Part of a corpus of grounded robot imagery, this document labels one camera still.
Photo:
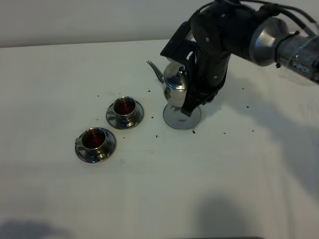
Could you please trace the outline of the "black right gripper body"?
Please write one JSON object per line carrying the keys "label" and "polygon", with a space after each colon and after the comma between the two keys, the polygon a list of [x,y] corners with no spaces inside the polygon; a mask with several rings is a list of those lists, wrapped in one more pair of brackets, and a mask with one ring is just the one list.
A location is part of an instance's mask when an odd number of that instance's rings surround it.
{"label": "black right gripper body", "polygon": [[191,116],[196,107],[211,102],[223,87],[227,68],[228,52],[213,51],[188,39],[191,34],[190,22],[183,22],[173,34],[160,55],[185,66],[187,91],[181,112]]}

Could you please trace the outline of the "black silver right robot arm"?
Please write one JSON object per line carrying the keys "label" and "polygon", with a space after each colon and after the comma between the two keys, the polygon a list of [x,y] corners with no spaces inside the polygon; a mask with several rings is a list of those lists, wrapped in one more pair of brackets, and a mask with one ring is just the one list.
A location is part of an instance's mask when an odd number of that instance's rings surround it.
{"label": "black silver right robot arm", "polygon": [[188,89],[181,112],[214,99],[226,80],[231,55],[259,66],[276,64],[317,84],[318,23],[301,9],[262,1],[216,0],[183,22],[161,55],[185,66]]}

